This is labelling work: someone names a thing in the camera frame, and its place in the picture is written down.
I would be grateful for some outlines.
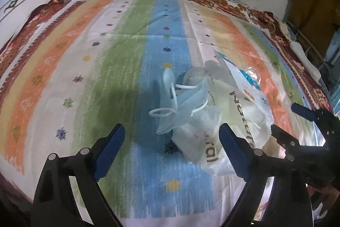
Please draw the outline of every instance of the silver bolt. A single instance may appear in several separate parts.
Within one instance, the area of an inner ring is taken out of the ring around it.
[[[49,159],[50,161],[53,161],[56,157],[57,157],[57,155],[54,154],[54,153],[48,155],[48,159]]]
[[[263,155],[263,151],[261,149],[255,148],[254,149],[254,154],[256,156],[262,156]]]
[[[291,162],[294,161],[294,156],[293,156],[293,155],[287,154],[286,157],[287,157],[287,159],[290,160]]]
[[[81,154],[81,155],[86,155],[86,154],[88,154],[89,152],[90,152],[90,150],[89,150],[87,147],[82,148],[82,149],[80,150],[80,154]]]

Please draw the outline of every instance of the orange stripe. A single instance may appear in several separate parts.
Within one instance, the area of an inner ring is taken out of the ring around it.
[[[23,154],[27,127],[33,116],[35,106],[40,100],[42,91],[49,82],[53,71],[57,67],[57,63],[65,51],[67,51],[75,39],[77,39],[89,22],[97,16],[103,7],[112,1],[113,0],[93,1],[93,6],[86,9],[64,33],[60,34],[60,36],[52,43],[48,51],[39,58],[23,85],[8,123],[5,143],[5,159],[13,164],[22,174],[24,174]]]
[[[294,136],[293,127],[289,121],[286,109],[281,102],[278,88],[273,82],[265,63],[261,60],[259,53],[229,17],[215,13],[215,19],[220,21],[226,27],[227,32],[232,35],[233,44],[238,49],[238,53],[242,57],[241,60],[244,60],[248,66],[253,67],[260,73],[261,90],[271,107],[274,123]]]

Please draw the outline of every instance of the bed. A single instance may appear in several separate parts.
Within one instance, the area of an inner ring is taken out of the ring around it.
[[[155,84],[165,68],[180,79],[216,60],[214,51],[260,73],[276,125],[302,145],[324,143],[290,105],[332,108],[272,13],[237,0],[52,0],[0,54],[1,173],[33,201],[48,154],[74,155],[122,123],[125,142],[99,186],[123,225],[220,226],[244,181],[186,163],[169,151],[170,133],[155,135],[148,115],[159,105]],[[273,138],[263,150],[284,157]],[[257,219],[271,185],[269,178]]]

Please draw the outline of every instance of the brown cloth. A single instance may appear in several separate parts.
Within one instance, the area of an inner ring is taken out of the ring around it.
[[[293,0],[288,20],[324,57],[340,25],[340,0]],[[301,36],[298,36],[298,41],[304,48],[309,46]]]

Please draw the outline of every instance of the light blue face mask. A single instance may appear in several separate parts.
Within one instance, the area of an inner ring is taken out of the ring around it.
[[[181,91],[176,95],[175,87]],[[160,86],[160,107],[149,112],[159,118],[156,134],[164,134],[190,120],[193,113],[203,109],[208,103],[208,88],[205,80],[195,86],[175,86],[175,76],[171,69],[165,69]]]

